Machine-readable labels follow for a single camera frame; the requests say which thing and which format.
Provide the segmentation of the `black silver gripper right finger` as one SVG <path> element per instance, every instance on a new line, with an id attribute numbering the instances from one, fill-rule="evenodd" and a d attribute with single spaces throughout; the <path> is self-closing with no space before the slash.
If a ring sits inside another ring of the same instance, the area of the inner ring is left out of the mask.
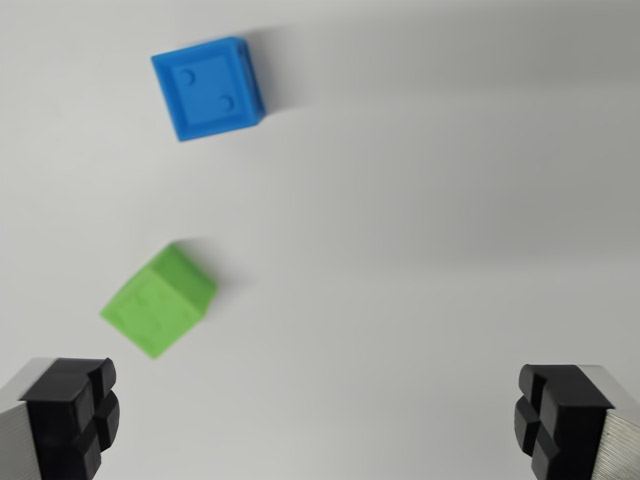
<path id="1" fill-rule="evenodd" d="M 639 401 L 599 365 L 524 365 L 514 431 L 538 479 L 637 479 Z"/>

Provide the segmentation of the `black silver gripper left finger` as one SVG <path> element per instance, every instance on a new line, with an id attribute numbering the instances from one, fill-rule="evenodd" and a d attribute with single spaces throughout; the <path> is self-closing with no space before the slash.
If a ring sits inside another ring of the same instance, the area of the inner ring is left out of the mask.
<path id="1" fill-rule="evenodd" d="M 120 406 L 109 359 L 33 358 L 1 387 L 1 477 L 95 477 Z"/>

